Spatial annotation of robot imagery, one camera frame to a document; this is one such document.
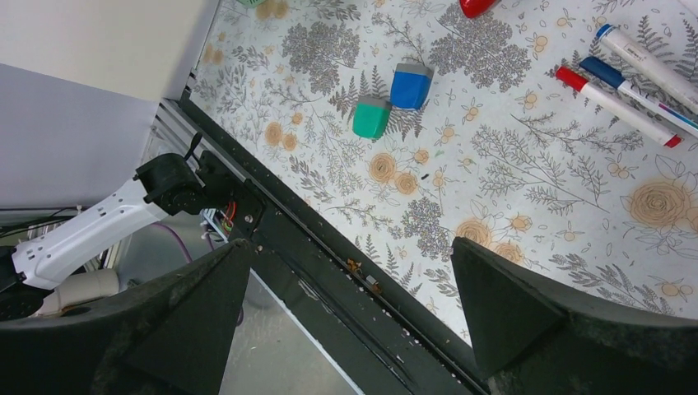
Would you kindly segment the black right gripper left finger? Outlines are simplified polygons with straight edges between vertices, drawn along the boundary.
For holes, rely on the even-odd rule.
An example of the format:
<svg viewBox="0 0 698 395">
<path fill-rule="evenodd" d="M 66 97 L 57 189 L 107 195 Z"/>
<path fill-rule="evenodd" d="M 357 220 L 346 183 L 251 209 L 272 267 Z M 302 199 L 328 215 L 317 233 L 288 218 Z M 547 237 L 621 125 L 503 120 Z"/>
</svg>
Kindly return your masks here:
<svg viewBox="0 0 698 395">
<path fill-rule="evenodd" d="M 3 323 L 2 393 L 218 393 L 253 262 L 235 240 L 64 314 Z"/>
</svg>

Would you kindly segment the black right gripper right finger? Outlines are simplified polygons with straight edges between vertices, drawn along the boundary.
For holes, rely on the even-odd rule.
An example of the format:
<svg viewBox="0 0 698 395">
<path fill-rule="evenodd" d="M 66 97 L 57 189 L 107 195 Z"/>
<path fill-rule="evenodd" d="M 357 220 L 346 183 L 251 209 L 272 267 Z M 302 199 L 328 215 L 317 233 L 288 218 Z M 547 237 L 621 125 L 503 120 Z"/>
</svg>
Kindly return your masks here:
<svg viewBox="0 0 698 395">
<path fill-rule="evenodd" d="M 586 294 L 469 239 L 452 264 L 494 394 L 694 394 L 697 323 Z"/>
</svg>

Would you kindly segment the white sketch pad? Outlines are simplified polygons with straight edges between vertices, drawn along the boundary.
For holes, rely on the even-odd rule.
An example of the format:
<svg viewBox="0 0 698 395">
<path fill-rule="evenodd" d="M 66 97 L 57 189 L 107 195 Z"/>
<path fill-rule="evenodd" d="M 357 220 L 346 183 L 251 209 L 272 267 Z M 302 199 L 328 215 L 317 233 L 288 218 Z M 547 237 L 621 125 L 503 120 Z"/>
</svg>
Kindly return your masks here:
<svg viewBox="0 0 698 395">
<path fill-rule="evenodd" d="M 216 1 L 3 1 L 1 62 L 156 101 L 184 88 Z"/>
</svg>

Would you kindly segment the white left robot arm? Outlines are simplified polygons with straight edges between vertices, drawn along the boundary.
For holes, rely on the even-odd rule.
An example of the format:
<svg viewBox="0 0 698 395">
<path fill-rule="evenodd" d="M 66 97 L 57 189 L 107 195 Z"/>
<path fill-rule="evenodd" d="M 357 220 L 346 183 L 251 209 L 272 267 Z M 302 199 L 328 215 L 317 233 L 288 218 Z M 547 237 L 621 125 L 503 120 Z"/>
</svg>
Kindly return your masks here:
<svg viewBox="0 0 698 395">
<path fill-rule="evenodd" d="M 223 209 L 235 176 L 205 151 L 196 170 L 167 153 L 137 168 L 110 196 L 45 235 L 1 248 L 1 319 L 26 318 L 81 265 L 143 227 L 184 211 Z"/>
</svg>

